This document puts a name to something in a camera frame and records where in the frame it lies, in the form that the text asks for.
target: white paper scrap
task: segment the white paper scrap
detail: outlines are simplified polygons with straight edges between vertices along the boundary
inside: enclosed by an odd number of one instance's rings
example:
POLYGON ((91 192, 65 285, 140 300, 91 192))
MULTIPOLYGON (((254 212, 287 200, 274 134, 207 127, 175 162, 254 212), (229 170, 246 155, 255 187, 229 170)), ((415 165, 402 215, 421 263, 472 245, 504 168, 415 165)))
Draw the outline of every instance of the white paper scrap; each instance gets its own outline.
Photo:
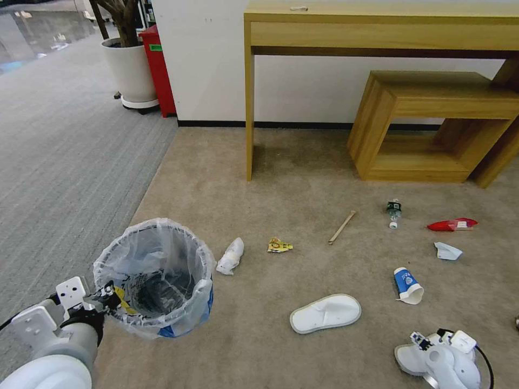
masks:
POLYGON ((437 255, 439 259, 456 260, 463 254, 463 251, 460 249, 445 243, 434 242, 434 245, 438 249, 437 255))

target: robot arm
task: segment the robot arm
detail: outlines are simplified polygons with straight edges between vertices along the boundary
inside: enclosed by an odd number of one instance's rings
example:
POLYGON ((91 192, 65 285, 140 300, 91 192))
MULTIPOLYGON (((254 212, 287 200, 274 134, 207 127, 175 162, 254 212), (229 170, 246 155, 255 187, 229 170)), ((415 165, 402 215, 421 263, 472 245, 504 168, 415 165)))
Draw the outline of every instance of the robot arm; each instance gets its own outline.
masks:
POLYGON ((411 334, 412 344, 395 349, 400 368, 421 375, 435 389, 480 389, 474 348, 476 341, 463 331, 439 330, 428 338, 411 334))
POLYGON ((57 285, 55 294, 12 318, 10 324, 31 346, 33 360, 7 377, 0 389, 90 389, 105 315, 120 303, 112 283, 95 294, 80 277, 57 285))

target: floor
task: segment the floor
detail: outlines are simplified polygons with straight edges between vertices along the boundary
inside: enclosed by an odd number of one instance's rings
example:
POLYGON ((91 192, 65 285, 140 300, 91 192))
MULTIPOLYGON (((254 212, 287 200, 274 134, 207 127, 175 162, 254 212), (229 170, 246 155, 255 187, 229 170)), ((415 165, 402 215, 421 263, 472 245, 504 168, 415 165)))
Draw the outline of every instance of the floor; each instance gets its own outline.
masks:
POLYGON ((0 75, 99 34, 82 10, 82 0, 0 8, 0 75))
MULTIPOLYGON (((93 261, 130 224, 175 136, 176 119, 113 99, 101 40, 0 76, 2 319, 71 276, 92 281, 93 261)), ((2 380, 29 350, 10 330, 0 344, 2 380)))
POLYGON ((238 236, 245 253, 234 276, 214 275, 209 321, 188 335, 149 341, 109 322, 94 371, 97 389, 425 389, 425 381, 400 371, 393 350, 412 331, 439 327, 477 339, 496 387, 516 386, 519 160, 486 190, 471 182, 362 182, 345 154, 347 135, 257 129, 247 183, 243 129, 179 129, 132 223, 169 217, 191 228, 216 258, 238 236), (395 197, 403 219, 391 230, 385 204, 395 197), (352 209, 358 214, 328 245, 352 209), (425 228, 455 217, 480 224, 470 232, 425 228), (272 237, 294 249, 267 253, 272 237), (461 259, 436 258, 438 241, 462 249, 461 259), (425 289, 419 305, 395 300, 393 270, 400 266, 425 289), (333 293, 358 299, 358 322, 307 335, 291 329, 294 309, 333 293))

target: wooden console table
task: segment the wooden console table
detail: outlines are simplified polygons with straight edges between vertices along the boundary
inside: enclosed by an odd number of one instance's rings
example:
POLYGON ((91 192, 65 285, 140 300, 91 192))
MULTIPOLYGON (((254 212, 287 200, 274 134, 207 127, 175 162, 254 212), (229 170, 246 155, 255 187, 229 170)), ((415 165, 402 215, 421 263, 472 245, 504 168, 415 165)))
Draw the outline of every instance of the wooden console table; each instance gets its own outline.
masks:
MULTIPOLYGON (((244 13, 247 180, 254 150, 255 55, 503 58, 494 82, 519 92, 518 37, 518 4, 252 1, 244 13)), ((449 119, 443 128, 456 132, 466 125, 465 119, 449 119)), ((518 152, 516 119, 473 179, 488 186, 518 152)))

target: blue and white cup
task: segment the blue and white cup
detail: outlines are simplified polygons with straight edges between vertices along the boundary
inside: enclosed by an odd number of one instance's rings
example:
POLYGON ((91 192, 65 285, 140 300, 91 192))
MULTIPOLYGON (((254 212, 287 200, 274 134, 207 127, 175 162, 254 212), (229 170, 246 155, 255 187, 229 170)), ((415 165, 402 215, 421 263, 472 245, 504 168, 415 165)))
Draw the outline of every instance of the blue and white cup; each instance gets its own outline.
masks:
POLYGON ((399 267, 394 271, 396 285, 400 293, 400 301, 416 305, 422 301, 423 288, 405 267, 399 267))

